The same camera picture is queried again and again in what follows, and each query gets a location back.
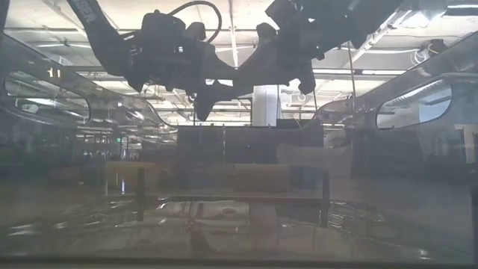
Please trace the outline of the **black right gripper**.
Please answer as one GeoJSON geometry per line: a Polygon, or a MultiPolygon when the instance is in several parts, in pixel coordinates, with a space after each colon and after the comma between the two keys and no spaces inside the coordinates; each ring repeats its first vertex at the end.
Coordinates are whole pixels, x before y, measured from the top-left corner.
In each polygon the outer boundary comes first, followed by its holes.
{"type": "Polygon", "coordinates": [[[288,84],[299,79],[299,90],[308,95],[316,81],[311,60],[323,60],[323,29],[316,15],[307,13],[310,1],[275,0],[265,13],[279,27],[263,22],[256,26],[258,44],[255,51],[237,68],[233,78],[233,95],[251,93],[254,86],[288,84]],[[282,61],[306,61],[287,67],[282,61]]]}

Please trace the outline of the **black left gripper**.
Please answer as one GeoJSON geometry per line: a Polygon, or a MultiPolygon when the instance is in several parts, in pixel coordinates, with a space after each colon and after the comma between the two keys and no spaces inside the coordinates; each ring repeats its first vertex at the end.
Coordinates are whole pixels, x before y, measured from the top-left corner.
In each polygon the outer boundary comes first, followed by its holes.
{"type": "Polygon", "coordinates": [[[147,83],[167,89],[196,92],[196,116],[206,121],[217,102],[238,96],[230,85],[209,79],[232,80],[236,69],[219,59],[214,45],[206,40],[205,25],[154,10],[143,17],[134,34],[134,54],[128,85],[141,91],[147,83]]]}

